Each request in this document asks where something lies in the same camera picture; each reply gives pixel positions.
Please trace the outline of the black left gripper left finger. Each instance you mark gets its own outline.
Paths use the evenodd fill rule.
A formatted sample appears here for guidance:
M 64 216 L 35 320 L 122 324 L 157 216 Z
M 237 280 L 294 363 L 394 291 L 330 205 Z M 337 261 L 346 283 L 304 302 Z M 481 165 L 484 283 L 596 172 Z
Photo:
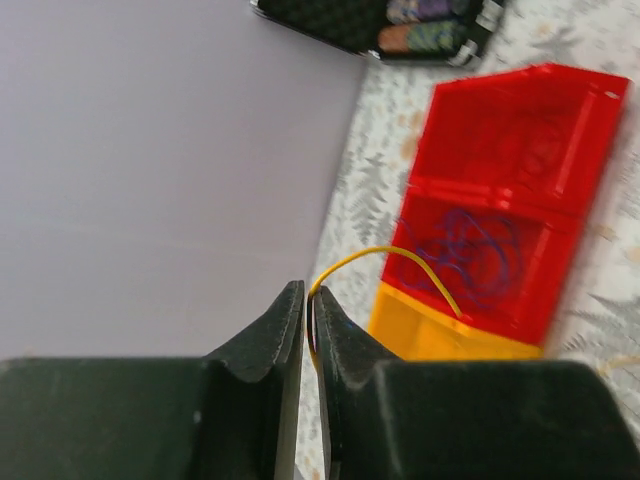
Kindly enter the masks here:
M 1 364 L 5 479 L 290 479 L 305 287 L 202 357 Z

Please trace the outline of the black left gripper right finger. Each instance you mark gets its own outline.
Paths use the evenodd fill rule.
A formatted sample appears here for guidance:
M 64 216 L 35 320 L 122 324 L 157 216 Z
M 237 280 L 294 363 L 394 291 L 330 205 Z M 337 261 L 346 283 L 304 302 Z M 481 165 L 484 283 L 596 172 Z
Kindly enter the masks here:
M 330 479 L 635 479 L 639 451 L 617 403 L 572 361 L 400 359 L 313 299 Z

